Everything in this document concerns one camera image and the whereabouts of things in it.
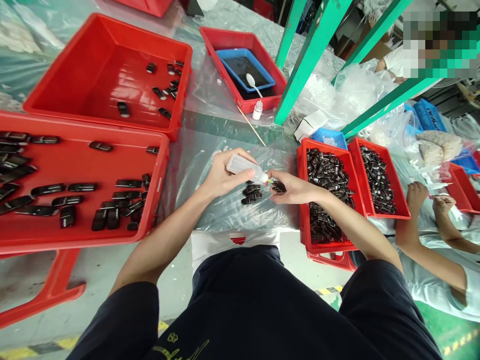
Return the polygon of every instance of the blue plastic tray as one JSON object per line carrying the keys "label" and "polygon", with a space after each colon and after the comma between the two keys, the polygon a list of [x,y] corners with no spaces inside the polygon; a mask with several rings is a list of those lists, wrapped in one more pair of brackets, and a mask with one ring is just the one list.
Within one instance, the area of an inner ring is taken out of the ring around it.
{"label": "blue plastic tray", "polygon": [[268,89],[275,86],[274,78],[269,74],[267,70],[265,70],[263,65],[260,63],[260,61],[257,60],[255,55],[250,50],[246,48],[238,48],[238,49],[217,50],[216,53],[220,58],[221,62],[223,63],[223,66],[225,66],[225,69],[228,71],[228,73],[238,81],[238,83],[247,93],[253,93],[256,90],[253,87],[250,87],[248,83],[243,82],[238,76],[238,74],[235,73],[235,71],[226,63],[225,59],[242,58],[242,57],[247,58],[251,62],[251,64],[257,69],[257,71],[263,76],[263,78],[267,81],[267,84],[257,86],[258,90]]}
{"label": "blue plastic tray", "polygon": [[328,130],[321,127],[316,132],[313,133],[313,135],[311,136],[311,139],[325,144],[324,137],[333,138],[336,142],[337,148],[348,150],[347,142],[345,141],[345,136],[340,131]]}
{"label": "blue plastic tray", "polygon": [[473,156],[462,157],[458,160],[452,160],[451,162],[461,166],[468,175],[480,174],[480,167]]}
{"label": "blue plastic tray", "polygon": [[[447,132],[447,128],[445,127],[442,119],[440,118],[437,108],[433,106],[431,103],[429,103],[425,99],[421,99],[419,102],[413,105],[413,107],[416,110],[418,120],[420,120],[420,124],[423,130],[438,130],[438,131]],[[436,120],[436,127],[435,127],[435,124],[430,119],[428,110],[431,111],[433,117]]]}

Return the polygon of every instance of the small white bottle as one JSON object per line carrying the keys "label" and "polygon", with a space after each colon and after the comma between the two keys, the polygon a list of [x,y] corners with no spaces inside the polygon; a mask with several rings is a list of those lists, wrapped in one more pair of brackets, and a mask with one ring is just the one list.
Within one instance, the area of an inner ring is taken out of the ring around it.
{"label": "small white bottle", "polygon": [[250,179],[251,181],[266,183],[269,181],[269,176],[264,173],[262,168],[258,165],[255,165],[253,162],[247,160],[244,157],[241,157],[238,154],[233,154],[226,165],[226,169],[234,174],[238,174],[246,169],[253,169],[255,170],[255,175]]}
{"label": "small white bottle", "polygon": [[253,108],[253,113],[251,114],[251,117],[254,120],[259,120],[263,110],[264,110],[264,104],[262,100],[258,100],[255,104],[255,107]]}

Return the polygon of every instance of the concrete floor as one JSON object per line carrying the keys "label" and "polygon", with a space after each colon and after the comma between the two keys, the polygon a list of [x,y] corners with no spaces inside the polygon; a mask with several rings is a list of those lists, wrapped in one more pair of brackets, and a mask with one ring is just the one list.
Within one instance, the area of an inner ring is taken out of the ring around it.
{"label": "concrete floor", "polygon": [[[85,293],[75,301],[0,330],[0,352],[81,334],[107,297],[121,266],[135,246],[83,249],[71,281],[85,281]],[[313,290],[343,286],[352,275],[349,271],[308,260],[298,232],[282,233],[280,254],[285,267]],[[43,252],[0,261],[0,312],[24,304],[38,294],[53,257],[53,252]],[[191,261],[192,250],[188,241],[158,282],[160,320],[175,319],[187,307],[192,293]],[[335,299],[336,296],[330,296],[325,300],[332,302]],[[64,359],[66,354],[66,351],[60,351],[36,359]]]}

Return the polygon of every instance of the green metal pole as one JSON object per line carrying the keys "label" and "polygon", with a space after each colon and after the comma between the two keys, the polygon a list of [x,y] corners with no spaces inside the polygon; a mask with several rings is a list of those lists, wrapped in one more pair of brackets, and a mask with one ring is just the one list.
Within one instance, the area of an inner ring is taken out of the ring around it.
{"label": "green metal pole", "polygon": [[345,126],[341,132],[345,135],[346,139],[355,136],[360,130],[392,111],[408,99],[413,98],[416,94],[438,80],[438,78],[409,78],[405,80],[404,83],[397,86],[384,98],[380,99],[371,108]]}
{"label": "green metal pole", "polygon": [[283,35],[281,36],[280,47],[278,48],[278,53],[276,54],[276,65],[282,69],[287,60],[287,56],[290,51],[290,46],[297,31],[297,27],[300,22],[300,17],[305,9],[305,4],[307,0],[293,0],[291,4],[290,13],[288,14],[288,19],[286,20],[285,29],[283,30]]}
{"label": "green metal pole", "polygon": [[[350,64],[360,63],[411,2],[412,0],[393,0],[388,9],[386,9],[373,29],[368,32],[367,36],[362,40],[340,71]],[[331,83],[335,84],[336,79],[337,77],[335,76]]]}
{"label": "green metal pole", "polygon": [[322,53],[327,48],[351,2],[352,0],[327,0],[324,1],[323,12],[321,8],[316,12],[315,20],[298,55],[295,67],[281,96],[280,104],[276,109],[275,124],[283,125],[289,116],[295,101],[319,62]]}

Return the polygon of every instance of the person's hand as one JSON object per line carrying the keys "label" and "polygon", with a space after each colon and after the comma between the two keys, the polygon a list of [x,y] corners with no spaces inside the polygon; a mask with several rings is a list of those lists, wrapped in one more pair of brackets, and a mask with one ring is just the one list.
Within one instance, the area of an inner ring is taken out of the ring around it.
{"label": "person's hand", "polygon": [[425,199],[429,197],[429,190],[419,181],[412,182],[408,185],[408,193],[406,194],[406,203],[410,210],[420,209]]}
{"label": "person's hand", "polygon": [[253,169],[246,169],[236,175],[227,171],[227,164],[233,154],[238,154],[254,164],[257,163],[248,152],[240,147],[215,154],[210,172],[201,186],[201,189],[212,198],[229,193],[236,186],[245,183],[255,175],[255,170]]}
{"label": "person's hand", "polygon": [[267,171],[269,178],[278,179],[285,185],[286,192],[276,192],[270,187],[270,199],[275,204],[306,204],[318,202],[322,197],[331,195],[331,192],[319,186],[304,181],[288,172],[270,169]]}
{"label": "person's hand", "polygon": [[433,199],[433,212],[435,214],[447,214],[457,203],[455,199],[448,195],[435,195]]}

